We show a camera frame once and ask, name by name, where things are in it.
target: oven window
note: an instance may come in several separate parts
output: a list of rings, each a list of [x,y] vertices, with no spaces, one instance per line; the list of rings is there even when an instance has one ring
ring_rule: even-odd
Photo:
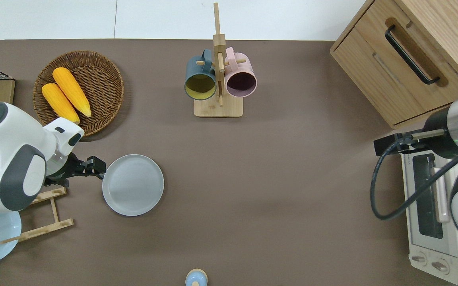
[[[434,155],[425,154],[413,157],[413,170],[416,191],[434,173]],[[442,239],[443,226],[436,220],[435,195],[431,186],[416,200],[418,228],[422,235]]]

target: yellow corn cob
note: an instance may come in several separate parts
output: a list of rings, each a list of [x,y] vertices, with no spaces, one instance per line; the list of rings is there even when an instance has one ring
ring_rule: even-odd
[[[79,116],[58,85],[55,83],[44,85],[42,94],[59,117],[66,118],[75,124],[80,123]]]
[[[91,117],[89,101],[72,73],[66,68],[56,68],[52,72],[52,76],[73,106],[85,116]]]

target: wooden cabinet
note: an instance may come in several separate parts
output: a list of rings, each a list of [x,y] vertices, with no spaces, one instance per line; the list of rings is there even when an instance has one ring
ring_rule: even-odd
[[[392,128],[425,119],[458,98],[458,0],[367,0],[330,53]]]

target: dark teal mug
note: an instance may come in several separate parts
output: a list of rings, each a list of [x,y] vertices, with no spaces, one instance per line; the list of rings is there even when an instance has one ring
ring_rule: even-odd
[[[193,99],[205,100],[216,91],[215,69],[212,66],[211,51],[205,49],[202,56],[194,56],[187,63],[185,92]]]

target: wicker basket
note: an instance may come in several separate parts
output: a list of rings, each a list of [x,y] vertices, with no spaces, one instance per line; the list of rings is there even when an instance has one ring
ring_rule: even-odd
[[[94,51],[73,51],[50,62],[33,88],[33,108],[43,125],[58,118],[42,95],[43,85],[54,83],[52,72],[57,67],[70,70],[89,101],[92,116],[78,112],[84,136],[102,130],[114,119],[123,100],[123,79],[116,65]]]

